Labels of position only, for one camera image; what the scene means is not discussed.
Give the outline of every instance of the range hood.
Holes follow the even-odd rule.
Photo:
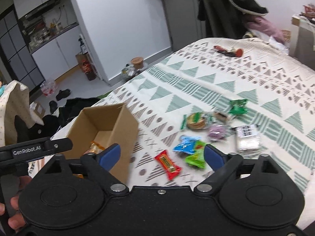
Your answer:
[[[53,7],[55,7],[59,3],[60,3],[60,0],[49,0],[43,3],[42,5],[38,6],[37,8],[35,8],[34,10],[26,14],[25,16],[23,16],[21,20],[23,21],[26,19],[28,21],[31,21],[32,19],[43,15],[45,12],[50,11]]]

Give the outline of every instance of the kitchen counter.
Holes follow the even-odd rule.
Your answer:
[[[32,49],[30,51],[30,54],[32,55],[34,52],[38,51],[41,47],[43,47],[44,45],[46,45],[47,43],[49,43],[50,41],[52,41],[53,39],[57,38],[58,36],[64,34],[65,32],[69,31],[70,29],[78,26],[79,23],[73,23],[67,27],[65,27],[59,34],[56,34],[55,36],[53,36],[52,38],[50,38],[48,41],[43,42],[41,45],[37,46],[36,48]]]

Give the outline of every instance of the red snack package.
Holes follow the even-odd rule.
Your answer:
[[[162,167],[166,170],[166,174],[169,180],[172,180],[174,177],[179,175],[179,172],[182,168],[174,164],[174,162],[167,155],[166,150],[164,150],[154,158],[162,164]]]

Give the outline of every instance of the pink cloth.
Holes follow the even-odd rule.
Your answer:
[[[246,28],[258,30],[268,36],[273,36],[277,42],[284,44],[282,31],[265,18],[245,14],[243,15],[243,23]]]

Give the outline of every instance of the blue snack package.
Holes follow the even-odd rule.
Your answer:
[[[181,135],[179,137],[180,144],[175,146],[173,151],[176,152],[183,152],[186,154],[194,154],[194,146],[197,140],[200,140],[201,137],[194,137],[194,136],[186,136],[186,135]]]

